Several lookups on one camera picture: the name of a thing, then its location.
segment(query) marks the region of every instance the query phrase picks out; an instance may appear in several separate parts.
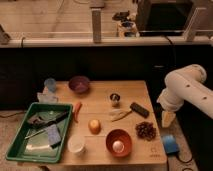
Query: small bowl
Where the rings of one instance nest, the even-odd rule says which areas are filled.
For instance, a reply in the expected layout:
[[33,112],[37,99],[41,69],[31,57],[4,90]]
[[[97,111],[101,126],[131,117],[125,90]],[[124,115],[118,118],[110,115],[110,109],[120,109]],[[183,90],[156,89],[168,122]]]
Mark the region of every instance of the small bowl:
[[126,131],[115,129],[107,135],[106,147],[114,157],[125,157],[132,151],[132,140]]
[[89,83],[86,76],[74,76],[69,81],[69,88],[75,93],[84,93],[89,89]]

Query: orange bowl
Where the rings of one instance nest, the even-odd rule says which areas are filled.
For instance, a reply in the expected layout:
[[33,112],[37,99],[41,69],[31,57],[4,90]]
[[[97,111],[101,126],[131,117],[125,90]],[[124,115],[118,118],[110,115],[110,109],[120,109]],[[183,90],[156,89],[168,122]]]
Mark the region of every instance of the orange bowl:
[[112,130],[106,137],[107,150],[115,157],[124,157],[132,151],[132,140],[122,129]]

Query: blue object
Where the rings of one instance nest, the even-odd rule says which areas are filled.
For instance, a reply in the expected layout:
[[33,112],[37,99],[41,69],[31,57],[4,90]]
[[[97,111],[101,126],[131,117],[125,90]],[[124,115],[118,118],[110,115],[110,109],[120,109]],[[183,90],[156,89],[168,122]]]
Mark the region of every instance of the blue object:
[[54,148],[61,142],[61,136],[56,124],[52,124],[44,129],[48,135],[49,145]]
[[54,78],[47,78],[44,81],[44,86],[47,87],[47,89],[54,93],[56,91],[56,80]]
[[162,136],[162,141],[166,154],[174,154],[179,152],[179,146],[173,135]]

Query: brown egg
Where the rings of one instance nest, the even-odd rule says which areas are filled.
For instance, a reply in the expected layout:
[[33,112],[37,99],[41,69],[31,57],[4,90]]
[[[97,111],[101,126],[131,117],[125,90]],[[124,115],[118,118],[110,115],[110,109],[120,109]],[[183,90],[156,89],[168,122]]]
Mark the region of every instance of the brown egg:
[[97,119],[90,120],[88,127],[92,134],[98,134],[101,131],[101,123]]

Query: egg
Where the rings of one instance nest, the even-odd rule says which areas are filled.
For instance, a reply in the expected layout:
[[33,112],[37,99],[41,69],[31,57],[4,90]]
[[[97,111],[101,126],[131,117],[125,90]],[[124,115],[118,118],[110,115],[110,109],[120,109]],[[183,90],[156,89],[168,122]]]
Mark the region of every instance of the egg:
[[112,148],[114,152],[121,153],[124,150],[124,143],[120,140],[117,140],[112,144]]
[[90,120],[88,127],[92,134],[98,134],[101,131],[101,123],[97,119]]

